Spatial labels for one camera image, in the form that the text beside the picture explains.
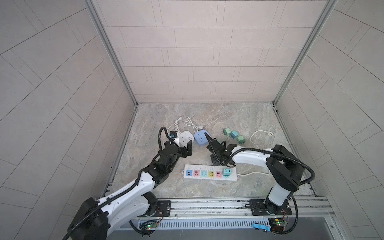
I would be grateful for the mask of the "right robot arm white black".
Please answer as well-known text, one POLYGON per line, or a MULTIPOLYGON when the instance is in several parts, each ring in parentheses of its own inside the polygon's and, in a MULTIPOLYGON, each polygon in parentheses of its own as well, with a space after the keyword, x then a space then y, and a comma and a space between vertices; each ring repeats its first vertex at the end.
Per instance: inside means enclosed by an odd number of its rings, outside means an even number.
POLYGON ((275 145, 268 150, 243 148, 234 144, 227 145, 226 142, 219 143, 208 134, 205 136, 214 166, 234 167, 238 164, 248 164, 269 170, 276 183, 266 197, 264 210, 272 215, 279 214, 284 202, 292 197, 301 185, 310 183, 316 177, 308 165, 282 145, 275 145))

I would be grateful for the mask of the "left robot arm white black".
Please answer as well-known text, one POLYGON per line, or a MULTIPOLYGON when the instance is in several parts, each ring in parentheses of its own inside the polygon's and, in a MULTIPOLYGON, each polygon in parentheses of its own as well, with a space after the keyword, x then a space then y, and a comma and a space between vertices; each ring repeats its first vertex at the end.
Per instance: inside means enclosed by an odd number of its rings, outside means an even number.
POLYGON ((159 151, 150 164, 139 170, 137 178, 110 195, 85 200, 70 223, 65 240, 105 240, 132 219, 157 210, 158 199, 152 193, 175 168, 179 158, 192 155, 192 140, 183 147, 176 133, 161 127, 159 151))

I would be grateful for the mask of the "teal plug adapter small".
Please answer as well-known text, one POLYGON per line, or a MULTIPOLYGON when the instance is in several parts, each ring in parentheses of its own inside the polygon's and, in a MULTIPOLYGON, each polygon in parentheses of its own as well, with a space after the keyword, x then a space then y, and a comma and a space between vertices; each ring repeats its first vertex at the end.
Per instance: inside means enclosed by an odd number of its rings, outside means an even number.
POLYGON ((222 174, 223 174, 224 178, 229 178, 230 175, 232 174, 232 170, 225 168, 225 169, 223 169, 222 174))

